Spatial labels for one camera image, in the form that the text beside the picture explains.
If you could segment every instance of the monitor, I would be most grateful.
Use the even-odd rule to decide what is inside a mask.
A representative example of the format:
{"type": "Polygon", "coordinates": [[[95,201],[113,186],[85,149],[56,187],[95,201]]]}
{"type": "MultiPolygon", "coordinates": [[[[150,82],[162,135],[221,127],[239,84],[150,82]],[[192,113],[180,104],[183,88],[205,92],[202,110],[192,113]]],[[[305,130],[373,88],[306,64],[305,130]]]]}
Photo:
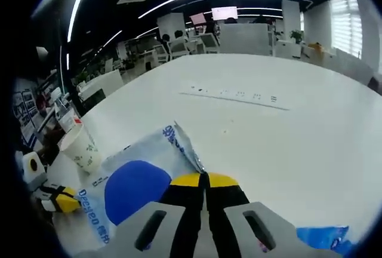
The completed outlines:
{"type": "Polygon", "coordinates": [[[194,25],[206,23],[203,13],[195,14],[190,16],[191,21],[194,25]]]}
{"type": "Polygon", "coordinates": [[[212,18],[214,20],[237,19],[238,9],[236,6],[212,8],[212,18]]]}

